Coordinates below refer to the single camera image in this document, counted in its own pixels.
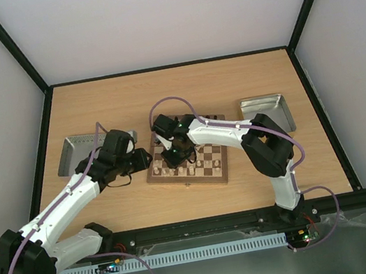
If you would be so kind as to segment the black cage frame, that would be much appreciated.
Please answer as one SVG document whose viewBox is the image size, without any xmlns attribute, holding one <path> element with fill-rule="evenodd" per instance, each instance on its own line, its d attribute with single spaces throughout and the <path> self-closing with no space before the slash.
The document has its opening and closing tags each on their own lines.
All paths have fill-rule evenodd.
<svg viewBox="0 0 366 274">
<path fill-rule="evenodd" d="M 19 63 L 19 65 L 27 72 L 27 74 L 30 76 L 30 78 L 35 82 L 35 84 L 43 91 L 43 94 L 45 95 L 45 100 L 43 104 L 43 114 L 42 114 L 42 121 L 41 121 L 41 130 L 40 130 L 40 138 L 39 138 L 39 146 L 38 146 L 38 154 L 37 154 L 37 161 L 36 161 L 36 170 L 35 170 L 35 178 L 34 178 L 34 186 L 33 186 L 33 194 L 32 194 L 32 202 L 31 202 L 31 211 L 30 216 L 34 215 L 35 210 L 38 211 L 38 204 L 40 204 L 41 200 L 41 185 L 43 185 L 43 162 L 45 162 L 45 156 L 46 156 L 46 146 L 45 142 L 48 140 L 48 129 L 49 129 L 49 122 L 50 122 L 50 113 L 52 108 L 52 95 L 53 95 L 53 89 L 55 87 L 60 87 L 64 85 L 72 85 L 75 83 L 84 83 L 89 81 L 96 81 L 100 79 L 107 79 L 112 77 L 119 77 L 122 75 L 131 75 L 131 74 L 139 74 L 143 72 L 151 72 L 151 71 L 159 71 L 163 69 L 171 69 L 179 66 L 187 66 L 191 64 L 199 64 L 202 62 L 207 61 L 214 61 L 219 59 L 230 59 L 232 57 L 239 57 L 242 55 L 254 55 L 259 52 L 270 52 L 274 50 L 286 50 L 288 53 L 288 57 L 290 57 L 290 60 L 292 62 L 292 65 L 303 85 L 303 88 L 305 89 L 307 96 L 309 97 L 309 100 L 311 101 L 311 104 L 316 111 L 316 115 L 318 115 L 319 121 L 322 124 L 323 130 L 328 135 L 329 141 L 332 145 L 333 150 L 335 151 L 335 154 L 339 158 L 339 161 L 341 163 L 342 169 L 346 171 L 348 177 L 353 178 L 353 192 L 346 193 L 344 197 L 351 198 L 353 201 L 358 201 L 359 196 L 366 195 L 366 189 L 363 189 L 360 185 L 360 181 L 358 179 L 358 176 L 354 172 L 354 169 L 352 168 L 352 165 L 350 164 L 350 161 L 346 154 L 344 153 L 342 146 L 339 142 L 338 137 L 334 133 L 334 130 L 331 126 L 330 120 L 328 116 L 325 114 L 323 107 L 321 106 L 321 103 L 318 98 L 316 98 L 316 95 L 314 94 L 314 90 L 312 87 L 312 84 L 310 83 L 310 80 L 307 76 L 305 76 L 305 72 L 303 71 L 303 68 L 301 67 L 301 64 L 298 60 L 298 58 L 295 56 L 295 50 L 298 46 L 302 31 L 305 27 L 305 23 L 309 17 L 310 10 L 312 9 L 312 6 L 314 4 L 314 0 L 303 0 L 302 6 L 297 18 L 297 21 L 295 23 L 295 27 L 293 28 L 293 32 L 291 35 L 291 39 L 289 41 L 289 44 L 286 46 L 281 46 L 278 48 L 270 48 L 265 50 L 254 50 L 250 52 L 242 52 L 234 55 L 226 55 L 222 57 L 214 57 L 210 59 L 203 59 L 203 60 L 194 60 L 191 62 L 182 62 L 179 64 L 171 64 L 167 66 L 159 66 L 155 68 L 147 68 L 139 71 L 127 71 L 126 73 L 119 73 L 115 75 L 104 75 L 95 77 L 92 79 L 87 80 L 80 80 L 75 82 L 66 82 L 64 84 L 56 84 L 52 86 L 48 86 L 47 83 L 41 78 L 38 71 L 33 67 L 31 62 L 27 59 L 27 57 L 24 55 L 24 53 L 19 49 L 19 47 L 16 45 L 15 41 L 9 36 L 8 32 L 4 29 L 4 27 L 0 23 L 0 42 L 6 47 L 6 49 L 9 51 L 9 53 L 15 58 L 15 61 Z"/>
</svg>

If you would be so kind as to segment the wooden chess board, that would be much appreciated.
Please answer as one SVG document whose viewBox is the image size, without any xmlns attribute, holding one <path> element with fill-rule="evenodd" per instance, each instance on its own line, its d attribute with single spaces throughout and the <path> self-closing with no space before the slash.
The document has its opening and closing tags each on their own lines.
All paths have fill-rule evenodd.
<svg viewBox="0 0 366 274">
<path fill-rule="evenodd" d="M 182 126 L 187 129 L 189 122 L 195 120 L 195 115 L 168 115 L 170 118 L 177 117 Z M 180 166 L 169 168 L 166 161 L 161 156 L 164 147 L 160 141 L 156 139 L 155 133 L 152 132 L 149 153 L 152 155 L 152 162 L 147 172 L 147 182 L 150 184 L 226 184 L 228 182 L 228 160 L 227 147 L 215 145 L 211 143 L 195 144 L 193 143 L 195 156 L 191 159 L 196 160 L 193 163 L 184 161 Z M 214 161 L 219 160 L 221 173 L 215 172 Z M 154 176 L 154 167 L 158 167 L 161 176 Z"/>
</svg>

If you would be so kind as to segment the black mounting rail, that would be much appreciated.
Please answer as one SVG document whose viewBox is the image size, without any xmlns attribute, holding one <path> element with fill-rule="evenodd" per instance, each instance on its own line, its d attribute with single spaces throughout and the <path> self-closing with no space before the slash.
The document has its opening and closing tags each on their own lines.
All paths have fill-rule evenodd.
<svg viewBox="0 0 366 274">
<path fill-rule="evenodd" d="M 333 198 L 323 196 L 307 199 L 296 212 L 289 214 L 272 206 L 153 228 L 121 231 L 113 234 L 109 242 L 111 248 L 117 252 L 135 254 L 143 247 L 230 231 L 290 231 L 310 222 L 318 222 L 322 215 L 335 212 Z"/>
</svg>

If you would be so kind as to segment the left metal tray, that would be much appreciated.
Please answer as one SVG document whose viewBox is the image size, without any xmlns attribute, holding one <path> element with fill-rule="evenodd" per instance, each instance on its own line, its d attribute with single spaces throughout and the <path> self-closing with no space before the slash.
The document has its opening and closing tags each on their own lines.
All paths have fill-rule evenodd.
<svg viewBox="0 0 366 274">
<path fill-rule="evenodd" d="M 94 147 L 94 134 L 69 136 L 64 144 L 59 160 L 58 176 L 68 177 L 75 172 L 79 162 L 86 159 Z"/>
</svg>

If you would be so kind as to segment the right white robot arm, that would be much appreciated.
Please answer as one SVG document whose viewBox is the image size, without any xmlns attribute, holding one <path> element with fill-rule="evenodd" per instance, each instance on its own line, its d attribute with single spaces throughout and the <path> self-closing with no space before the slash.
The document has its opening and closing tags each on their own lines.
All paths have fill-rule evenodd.
<svg viewBox="0 0 366 274">
<path fill-rule="evenodd" d="M 198 145 L 213 144 L 244 150 L 254 168 L 271 180 L 279 218 L 293 226 L 304 215 L 292 174 L 293 143 L 267 115 L 252 120 L 226 121 L 184 115 L 181 119 L 159 115 L 151 130 L 164 146 L 161 157 L 170 168 L 186 161 Z"/>
</svg>

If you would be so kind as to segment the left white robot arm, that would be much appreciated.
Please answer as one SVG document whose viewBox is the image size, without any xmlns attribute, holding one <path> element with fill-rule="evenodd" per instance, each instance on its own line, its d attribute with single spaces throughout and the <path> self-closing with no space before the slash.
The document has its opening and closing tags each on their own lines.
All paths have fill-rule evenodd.
<svg viewBox="0 0 366 274">
<path fill-rule="evenodd" d="M 117 177 L 146 170 L 152 156 L 137 148 L 135 131 L 112 129 L 101 145 L 75 167 L 68 184 L 39 215 L 19 231 L 8 229 L 0 237 L 0 274 L 60 274 L 76 262 L 108 249 L 112 232 L 88 224 L 76 235 L 61 234 L 78 213 Z"/>
</svg>

